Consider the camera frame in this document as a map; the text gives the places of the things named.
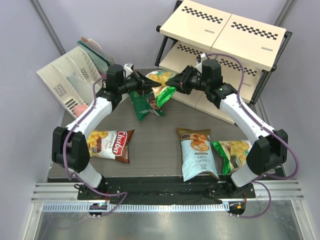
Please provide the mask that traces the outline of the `green Chuba cassava chips bag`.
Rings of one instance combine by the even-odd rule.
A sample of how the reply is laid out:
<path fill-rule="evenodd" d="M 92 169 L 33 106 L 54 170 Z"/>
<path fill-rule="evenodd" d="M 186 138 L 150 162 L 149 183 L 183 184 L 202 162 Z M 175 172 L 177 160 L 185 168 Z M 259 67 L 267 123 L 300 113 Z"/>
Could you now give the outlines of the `green Chuba cassava chips bag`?
<path fill-rule="evenodd" d="M 166 85 L 166 82 L 175 77 L 176 72 L 166 70 L 154 70 L 146 75 L 146 77 L 154 82 L 158 82 L 161 86 L 153 87 L 152 91 L 158 107 L 162 107 L 175 93 L 176 88 Z"/>

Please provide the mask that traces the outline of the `dark green onion chips bag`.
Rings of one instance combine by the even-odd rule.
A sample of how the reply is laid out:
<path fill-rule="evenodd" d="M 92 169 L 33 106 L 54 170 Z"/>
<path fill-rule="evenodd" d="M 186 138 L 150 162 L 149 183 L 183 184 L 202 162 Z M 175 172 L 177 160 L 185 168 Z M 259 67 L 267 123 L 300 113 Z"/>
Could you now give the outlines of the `dark green onion chips bag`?
<path fill-rule="evenodd" d="M 165 116 L 163 110 L 157 105 L 155 96 L 152 92 L 147 93 L 144 96 L 140 96 L 135 91 L 129 93 L 128 95 L 139 121 L 142 121 L 148 113 L 153 113 L 160 117 Z"/>

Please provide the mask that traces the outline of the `brown Chuba cassava chips bag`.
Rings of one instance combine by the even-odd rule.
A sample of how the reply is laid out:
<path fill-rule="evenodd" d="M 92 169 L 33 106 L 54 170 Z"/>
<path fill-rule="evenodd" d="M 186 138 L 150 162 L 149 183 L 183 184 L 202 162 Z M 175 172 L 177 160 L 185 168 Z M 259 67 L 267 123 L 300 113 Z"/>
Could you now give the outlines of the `brown Chuba cassava chips bag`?
<path fill-rule="evenodd" d="M 135 130 L 94 130 L 87 139 L 90 157 L 130 163 L 128 144 Z"/>

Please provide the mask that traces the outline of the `light blue cassava chips bag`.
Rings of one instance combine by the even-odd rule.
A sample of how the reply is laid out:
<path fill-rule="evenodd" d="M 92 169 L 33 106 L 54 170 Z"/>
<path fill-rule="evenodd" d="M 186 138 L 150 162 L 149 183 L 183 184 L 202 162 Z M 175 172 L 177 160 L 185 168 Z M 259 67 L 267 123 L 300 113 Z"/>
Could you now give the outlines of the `light blue cassava chips bag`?
<path fill-rule="evenodd" d="M 182 177 L 187 182 L 199 174 L 219 179 L 211 145 L 210 129 L 176 128 L 182 153 Z"/>

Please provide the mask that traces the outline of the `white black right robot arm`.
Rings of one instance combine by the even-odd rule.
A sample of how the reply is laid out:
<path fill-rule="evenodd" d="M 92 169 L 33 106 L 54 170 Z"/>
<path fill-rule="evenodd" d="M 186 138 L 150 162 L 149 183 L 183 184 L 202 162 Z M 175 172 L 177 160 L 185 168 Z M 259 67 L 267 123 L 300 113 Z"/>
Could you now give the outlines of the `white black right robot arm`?
<path fill-rule="evenodd" d="M 251 149 L 245 164 L 231 174 L 232 181 L 225 186 L 230 197 L 238 197 L 244 186 L 286 162 L 288 134 L 263 122 L 246 105 L 237 90 L 223 81 L 221 65 L 216 59 L 206 59 L 196 67 L 188 65 L 165 84 L 182 94 L 188 95 L 192 90 L 204 92 L 206 98 L 227 114 L 250 141 Z"/>

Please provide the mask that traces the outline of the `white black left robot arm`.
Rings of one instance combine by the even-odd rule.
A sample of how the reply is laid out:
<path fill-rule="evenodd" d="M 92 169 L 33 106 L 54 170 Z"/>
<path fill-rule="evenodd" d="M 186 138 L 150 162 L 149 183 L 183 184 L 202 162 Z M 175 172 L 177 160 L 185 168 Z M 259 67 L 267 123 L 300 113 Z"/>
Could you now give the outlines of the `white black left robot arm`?
<path fill-rule="evenodd" d="M 93 101 L 89 107 L 66 127 L 54 129 L 51 159 L 65 169 L 69 180 L 79 178 L 89 188 L 89 194 L 100 200 L 106 195 L 106 182 L 90 164 L 87 139 L 97 125 L 116 109 L 123 94 L 137 91 L 143 95 L 160 87 L 161 83 L 147 78 L 131 63 L 112 65 L 106 77 L 97 82 L 102 83 L 102 87 L 99 91 L 93 91 Z"/>

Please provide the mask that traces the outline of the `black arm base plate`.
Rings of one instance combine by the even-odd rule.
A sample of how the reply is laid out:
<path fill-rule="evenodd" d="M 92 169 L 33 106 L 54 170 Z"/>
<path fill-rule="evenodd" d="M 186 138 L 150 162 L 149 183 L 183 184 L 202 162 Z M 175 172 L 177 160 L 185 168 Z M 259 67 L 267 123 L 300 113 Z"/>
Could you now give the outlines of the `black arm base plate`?
<path fill-rule="evenodd" d="M 222 206 L 223 201 L 230 201 L 227 209 L 243 213 L 247 200 L 256 197 L 251 183 L 237 188 L 227 178 L 219 181 L 209 175 L 196 176 L 186 182 L 181 176 L 109 177 L 104 180 L 106 192 L 102 194 L 97 194 L 84 184 L 74 185 L 78 200 L 93 201 L 90 212 L 132 210 L 133 207 L 142 207 L 147 211 L 152 207 L 198 210 L 208 205 Z"/>

